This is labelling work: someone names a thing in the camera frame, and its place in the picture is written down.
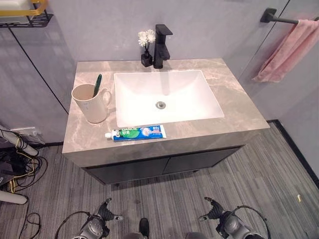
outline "dark cabinet door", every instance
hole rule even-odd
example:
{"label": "dark cabinet door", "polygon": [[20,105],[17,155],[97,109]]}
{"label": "dark cabinet door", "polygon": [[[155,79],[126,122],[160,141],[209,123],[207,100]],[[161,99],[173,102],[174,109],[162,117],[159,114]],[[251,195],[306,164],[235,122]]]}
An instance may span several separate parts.
{"label": "dark cabinet door", "polygon": [[105,167],[86,168],[86,171],[105,184],[159,176],[169,157],[115,164]]}
{"label": "dark cabinet door", "polygon": [[164,174],[212,167],[219,161],[236,152],[239,148],[240,146],[230,149],[172,156],[164,170]]}

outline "toothpaste tube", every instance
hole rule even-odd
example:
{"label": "toothpaste tube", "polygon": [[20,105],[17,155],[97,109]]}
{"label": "toothpaste tube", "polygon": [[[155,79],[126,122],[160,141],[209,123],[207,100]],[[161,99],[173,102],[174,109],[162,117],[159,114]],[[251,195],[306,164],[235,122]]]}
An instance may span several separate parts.
{"label": "toothpaste tube", "polygon": [[127,141],[127,140],[139,140],[139,139],[153,139],[153,138],[166,138],[164,126],[154,125],[147,127],[130,127],[114,129],[112,132],[106,133],[105,138],[111,138],[116,141]]}

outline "marble countertop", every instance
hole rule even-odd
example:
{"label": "marble countertop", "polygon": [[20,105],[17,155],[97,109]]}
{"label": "marble countertop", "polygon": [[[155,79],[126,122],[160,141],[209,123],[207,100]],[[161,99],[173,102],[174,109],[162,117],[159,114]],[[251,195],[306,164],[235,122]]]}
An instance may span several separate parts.
{"label": "marble countertop", "polygon": [[62,153],[78,166],[89,167],[245,144],[256,131],[269,128],[222,59],[168,60],[163,64],[158,70],[145,68],[140,61],[79,62],[74,87],[95,84],[102,74],[101,88],[114,95],[114,73],[201,70],[225,117],[164,123],[165,139],[113,142],[104,138],[104,133],[118,128],[115,97],[108,106],[108,117],[99,124],[87,122],[72,100]]}

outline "white flower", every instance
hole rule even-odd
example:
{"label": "white flower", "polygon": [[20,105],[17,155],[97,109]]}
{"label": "white flower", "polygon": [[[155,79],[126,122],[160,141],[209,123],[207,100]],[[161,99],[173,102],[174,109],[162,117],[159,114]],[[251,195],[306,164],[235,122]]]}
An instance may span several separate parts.
{"label": "white flower", "polygon": [[145,46],[148,42],[148,38],[147,38],[147,35],[146,35],[146,32],[144,31],[141,31],[138,33],[138,36],[139,36],[139,45],[141,47]]}
{"label": "white flower", "polygon": [[155,41],[155,32],[151,29],[146,31],[146,36],[148,39],[148,42],[153,43]]}
{"label": "white flower", "polygon": [[146,32],[145,31],[140,31],[139,33],[138,33],[138,36],[139,37],[147,37],[147,35],[146,35]]}

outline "beige mug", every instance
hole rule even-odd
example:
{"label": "beige mug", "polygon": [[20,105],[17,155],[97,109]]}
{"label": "beige mug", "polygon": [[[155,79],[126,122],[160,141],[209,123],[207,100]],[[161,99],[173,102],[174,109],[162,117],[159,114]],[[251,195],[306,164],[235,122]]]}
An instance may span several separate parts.
{"label": "beige mug", "polygon": [[[75,87],[72,90],[72,98],[81,109],[85,118],[90,123],[100,123],[107,117],[107,105],[111,102],[112,94],[108,89],[101,89],[95,97],[94,85],[83,84]],[[105,93],[109,94],[106,104],[103,102]]]}

